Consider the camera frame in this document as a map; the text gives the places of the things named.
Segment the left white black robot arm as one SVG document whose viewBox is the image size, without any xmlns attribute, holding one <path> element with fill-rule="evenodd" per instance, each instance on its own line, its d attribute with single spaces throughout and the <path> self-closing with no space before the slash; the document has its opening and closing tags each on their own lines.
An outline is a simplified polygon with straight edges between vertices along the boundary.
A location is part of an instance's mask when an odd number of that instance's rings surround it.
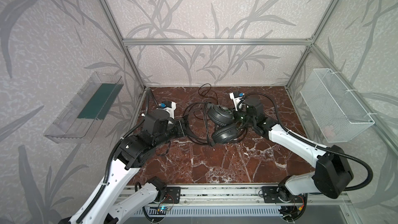
<svg viewBox="0 0 398 224">
<path fill-rule="evenodd" d="M 146 205 L 167 199 L 167 185 L 158 177 L 137 187 L 117 202 L 127 183 L 156 154 L 156 149 L 185 136 L 186 124 L 175 119 L 176 103 L 163 101 L 115 145 L 106 163 L 103 180 L 84 205 L 62 224 L 122 224 Z"/>
</svg>

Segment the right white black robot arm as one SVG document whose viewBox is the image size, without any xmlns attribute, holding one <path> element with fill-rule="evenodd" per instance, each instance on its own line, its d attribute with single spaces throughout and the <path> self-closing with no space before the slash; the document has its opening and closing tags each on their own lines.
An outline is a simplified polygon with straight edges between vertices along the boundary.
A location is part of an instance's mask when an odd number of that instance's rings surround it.
<svg viewBox="0 0 398 224">
<path fill-rule="evenodd" d="M 289 149 L 315 169 L 314 172 L 287 176 L 283 179 L 277 188 L 282 201 L 288 202 L 294 196 L 302 194 L 321 194 L 336 199 L 343 191 L 359 190 L 372 182 L 374 173 L 366 162 L 344 153 L 336 145 L 327 147 L 288 129 L 280 119 L 275 100 L 263 94 L 263 97 L 271 101 L 277 118 L 266 116 L 259 95 L 259 92 L 230 93 L 237 114 L 235 119 L 241 121 L 243 126 L 252 128 L 258 136 Z M 354 174 L 349 161 L 358 163 L 366 169 L 365 180 L 354 186 L 350 185 Z"/>
</svg>

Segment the green lit circuit board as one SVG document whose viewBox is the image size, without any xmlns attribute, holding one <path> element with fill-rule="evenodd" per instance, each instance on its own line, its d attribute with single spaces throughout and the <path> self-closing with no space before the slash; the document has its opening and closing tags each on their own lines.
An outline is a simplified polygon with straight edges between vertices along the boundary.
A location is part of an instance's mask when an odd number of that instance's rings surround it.
<svg viewBox="0 0 398 224">
<path fill-rule="evenodd" d="M 158 207 L 157 213 L 160 215 L 165 215 L 166 212 L 169 212 L 171 209 L 172 209 L 172 207 L 169 205 L 161 205 Z"/>
</svg>

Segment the aluminium front rail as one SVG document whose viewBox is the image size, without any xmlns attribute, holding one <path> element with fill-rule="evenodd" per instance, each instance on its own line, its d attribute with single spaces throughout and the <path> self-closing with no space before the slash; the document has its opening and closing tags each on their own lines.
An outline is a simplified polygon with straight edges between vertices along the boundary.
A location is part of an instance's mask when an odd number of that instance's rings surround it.
<svg viewBox="0 0 398 224">
<path fill-rule="evenodd" d="M 181 184 L 168 185 L 180 187 L 179 195 L 172 194 L 174 201 L 168 198 L 166 205 L 182 206 L 260 206 L 260 205 L 294 205 L 301 206 L 304 197 L 294 197 L 294 201 L 283 202 L 275 194 L 269 196 L 262 188 L 276 188 L 276 184 Z M 117 204 L 134 193 L 134 186 L 127 185 L 117 197 Z M 352 205 L 347 193 L 342 193 L 337 199 L 324 195 L 308 194 L 306 205 Z"/>
</svg>

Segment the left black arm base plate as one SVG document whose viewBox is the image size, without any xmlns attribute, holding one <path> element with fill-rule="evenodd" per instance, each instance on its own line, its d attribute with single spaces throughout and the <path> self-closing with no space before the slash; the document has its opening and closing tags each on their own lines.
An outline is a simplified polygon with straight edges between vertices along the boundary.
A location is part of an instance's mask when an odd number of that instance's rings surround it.
<svg viewBox="0 0 398 224">
<path fill-rule="evenodd" d="M 181 187 L 169 187 L 167 186 L 165 192 L 165 199 L 163 204 L 178 204 L 181 197 Z"/>
</svg>

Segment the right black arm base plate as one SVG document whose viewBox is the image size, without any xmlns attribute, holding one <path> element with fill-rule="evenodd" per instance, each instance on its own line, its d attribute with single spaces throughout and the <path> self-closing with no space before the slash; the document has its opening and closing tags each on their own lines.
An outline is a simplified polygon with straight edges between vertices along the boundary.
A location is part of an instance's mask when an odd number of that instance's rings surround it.
<svg viewBox="0 0 398 224">
<path fill-rule="evenodd" d="M 260 197 L 264 200 L 264 203 L 282 203 L 282 200 L 279 198 L 277 186 L 261 187 Z"/>
</svg>

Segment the clear plastic wall tray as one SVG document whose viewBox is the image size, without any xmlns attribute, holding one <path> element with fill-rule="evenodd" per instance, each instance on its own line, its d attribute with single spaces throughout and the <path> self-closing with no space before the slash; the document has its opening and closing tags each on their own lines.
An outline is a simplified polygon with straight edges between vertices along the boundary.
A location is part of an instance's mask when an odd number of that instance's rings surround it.
<svg viewBox="0 0 398 224">
<path fill-rule="evenodd" d="M 122 76 L 94 72 L 44 132 L 57 144 L 89 144 L 124 86 Z"/>
</svg>

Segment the aluminium frame crossbar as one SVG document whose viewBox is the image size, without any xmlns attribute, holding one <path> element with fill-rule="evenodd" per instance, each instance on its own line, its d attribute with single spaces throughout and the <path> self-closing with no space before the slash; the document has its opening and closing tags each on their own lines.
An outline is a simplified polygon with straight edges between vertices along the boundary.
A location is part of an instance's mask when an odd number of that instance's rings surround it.
<svg viewBox="0 0 398 224">
<path fill-rule="evenodd" d="M 223 39 L 223 38 L 126 38 L 125 46 L 138 45 L 243 45 L 243 46 L 309 46 L 312 40 L 305 38 L 257 38 L 257 39 Z"/>
</svg>

